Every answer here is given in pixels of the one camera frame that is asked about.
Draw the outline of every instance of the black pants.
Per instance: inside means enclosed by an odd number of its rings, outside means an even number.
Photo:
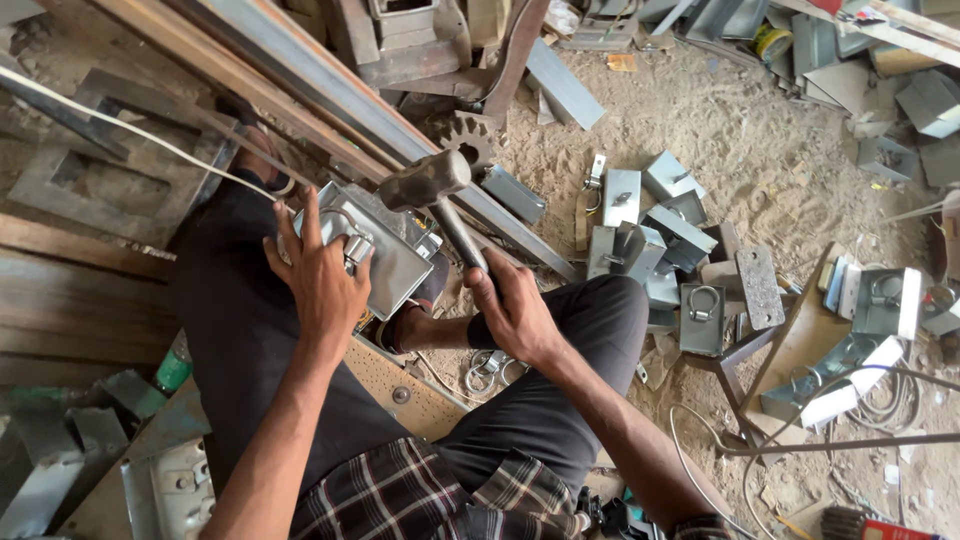
[[[258,182],[248,171],[237,174]],[[266,414],[300,335],[293,295],[263,255],[261,239],[273,234],[276,221],[266,199],[236,184],[223,185],[184,236],[172,279],[204,412],[231,468]],[[543,298],[570,343],[625,394],[646,331],[642,287],[607,276]],[[483,315],[470,322],[468,340],[475,349],[496,348]],[[301,493],[337,465],[409,435],[341,363],[320,414]],[[563,392],[531,370],[468,413],[435,446],[469,492],[517,448],[546,464],[576,494],[600,443]]]

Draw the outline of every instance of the green bottle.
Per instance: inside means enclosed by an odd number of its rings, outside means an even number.
[[[186,347],[186,333],[180,329],[174,344],[167,351],[167,356],[156,370],[154,386],[169,396],[180,388],[191,373],[193,373],[193,359],[190,358],[190,351]]]

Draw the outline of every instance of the gear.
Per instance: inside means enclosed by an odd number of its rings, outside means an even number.
[[[455,110],[430,118],[427,136],[441,148],[459,150],[473,176],[482,175],[484,169],[493,165],[495,143],[491,130],[492,118],[483,114]]]

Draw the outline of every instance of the checkered shirt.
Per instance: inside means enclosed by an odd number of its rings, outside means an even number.
[[[472,495],[422,439],[399,439],[333,470],[297,505],[294,540],[336,538],[571,540],[586,523],[566,485],[542,463],[511,451]],[[737,538],[705,516],[677,527],[678,540]]]

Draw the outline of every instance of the bolt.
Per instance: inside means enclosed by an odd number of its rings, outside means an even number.
[[[410,388],[406,386],[398,386],[394,388],[394,403],[398,405],[403,405],[410,401]]]

